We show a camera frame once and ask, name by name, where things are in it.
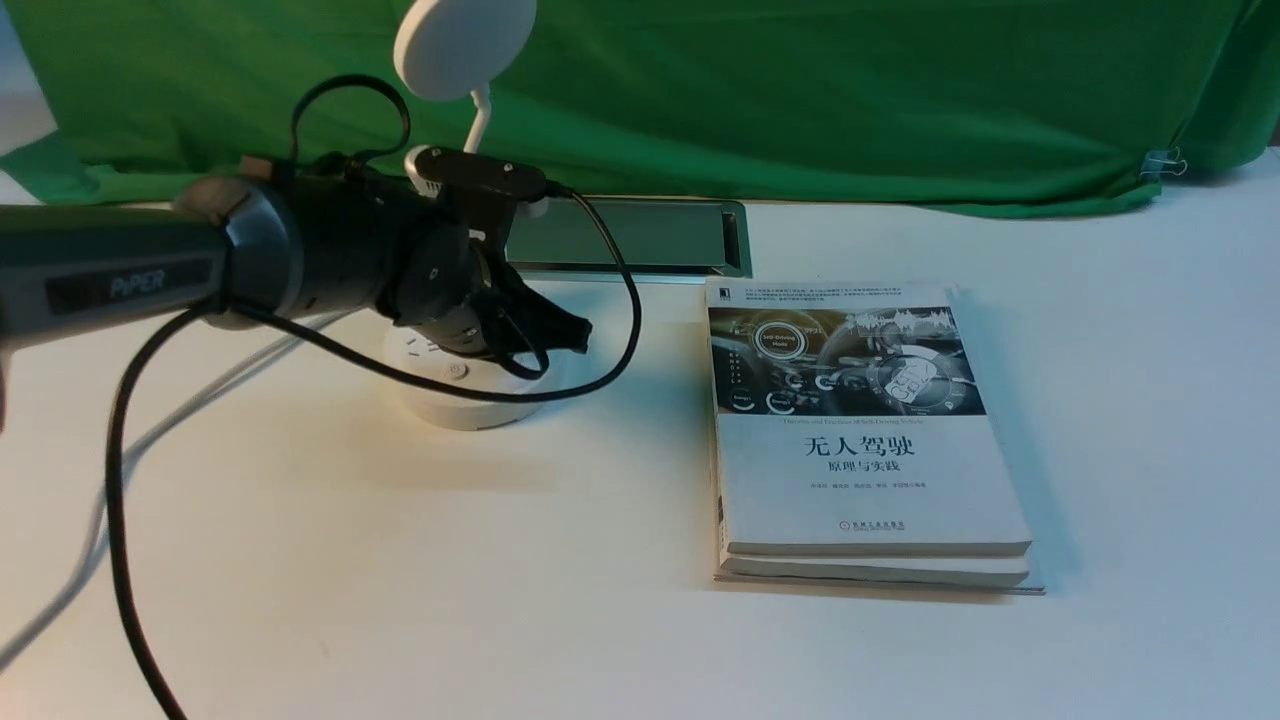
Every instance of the binder clip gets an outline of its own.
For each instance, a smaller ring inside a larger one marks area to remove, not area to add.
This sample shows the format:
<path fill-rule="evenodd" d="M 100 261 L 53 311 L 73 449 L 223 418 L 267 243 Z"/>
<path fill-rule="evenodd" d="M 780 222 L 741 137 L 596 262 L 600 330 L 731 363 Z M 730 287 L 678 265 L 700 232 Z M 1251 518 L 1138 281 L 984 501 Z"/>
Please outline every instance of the binder clip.
<path fill-rule="evenodd" d="M 1157 181 L 1161 176 L 1181 177 L 1187 173 L 1187 160 L 1183 159 L 1183 149 L 1172 147 L 1167 150 L 1152 150 L 1142 161 L 1139 179 Z"/>

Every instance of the book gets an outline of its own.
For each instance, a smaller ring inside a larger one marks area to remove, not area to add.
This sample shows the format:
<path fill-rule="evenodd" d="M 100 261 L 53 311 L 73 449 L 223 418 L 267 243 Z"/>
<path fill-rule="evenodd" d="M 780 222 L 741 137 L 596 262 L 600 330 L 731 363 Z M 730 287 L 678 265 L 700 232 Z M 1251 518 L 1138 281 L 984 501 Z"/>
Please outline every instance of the book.
<path fill-rule="evenodd" d="M 723 566 L 1027 577 L 946 288 L 710 279 L 707 307 Z"/>
<path fill-rule="evenodd" d="M 852 587 L 874 589 L 956 589 L 1044 594 L 1044 584 L 1034 574 L 1028 557 L 833 557 L 746 555 L 728 551 L 724 532 L 723 493 L 712 459 L 717 492 L 717 569 L 716 580 L 777 583 L 790 585 Z"/>
<path fill-rule="evenodd" d="M 721 550 L 721 573 L 756 578 L 925 583 L 1015 588 L 1030 574 L 1025 557 L 778 557 Z"/>

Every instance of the car dashboard image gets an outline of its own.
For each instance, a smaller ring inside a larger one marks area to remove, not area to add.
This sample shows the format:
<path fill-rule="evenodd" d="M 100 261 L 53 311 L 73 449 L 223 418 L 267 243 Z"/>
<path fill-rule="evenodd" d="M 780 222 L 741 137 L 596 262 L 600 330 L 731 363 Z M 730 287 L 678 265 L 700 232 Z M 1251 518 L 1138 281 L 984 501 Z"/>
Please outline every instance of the car dashboard image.
<path fill-rule="evenodd" d="M 721 413 L 983 415 L 948 307 L 710 307 Z"/>

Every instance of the green backdrop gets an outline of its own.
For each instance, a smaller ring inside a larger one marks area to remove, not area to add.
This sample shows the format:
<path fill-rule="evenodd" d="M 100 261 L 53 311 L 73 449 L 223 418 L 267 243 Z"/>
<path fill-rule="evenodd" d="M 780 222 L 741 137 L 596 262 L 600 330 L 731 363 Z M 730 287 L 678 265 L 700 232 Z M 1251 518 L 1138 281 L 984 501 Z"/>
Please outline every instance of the green backdrop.
<path fill-rule="evenodd" d="M 47 201 L 164 199 L 284 154 L 311 85 L 396 81 L 410 0 L 6 0 L 59 132 L 0 158 Z M 303 154 L 378 146 L 340 91 Z M 484 150 L 596 193 L 904 201 L 1027 217 L 1158 193 L 1149 151 L 1243 164 L 1280 117 L 1280 0 L 541 0 Z M 415 141 L 471 109 L 416 101 Z"/>

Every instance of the tabletop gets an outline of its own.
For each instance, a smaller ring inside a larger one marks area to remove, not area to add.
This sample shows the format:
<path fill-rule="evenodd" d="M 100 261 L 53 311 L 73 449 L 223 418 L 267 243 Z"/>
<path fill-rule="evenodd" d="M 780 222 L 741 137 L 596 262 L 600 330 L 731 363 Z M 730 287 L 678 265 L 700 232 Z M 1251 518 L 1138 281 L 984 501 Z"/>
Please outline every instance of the tabletop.
<path fill-rule="evenodd" d="M 508 428 L 428 427 L 310 348 L 182 425 L 128 497 L 147 635 L 193 720 L 1266 716 L 1276 199 L 1267 154 L 1110 218 L 749 205 L 759 278 L 964 288 L 1044 597 L 714 584 L 701 288 L 646 284 L 632 368 Z M 596 323 L 570 375 L 607 368 L 622 286 L 539 287 Z M 14 357 L 0 637 L 69 570 L 157 323 Z M 332 333 L 376 352 L 384 331 Z M 131 434 L 273 338 L 184 332 Z M 160 717 L 106 573 L 0 676 L 0 717 Z"/>

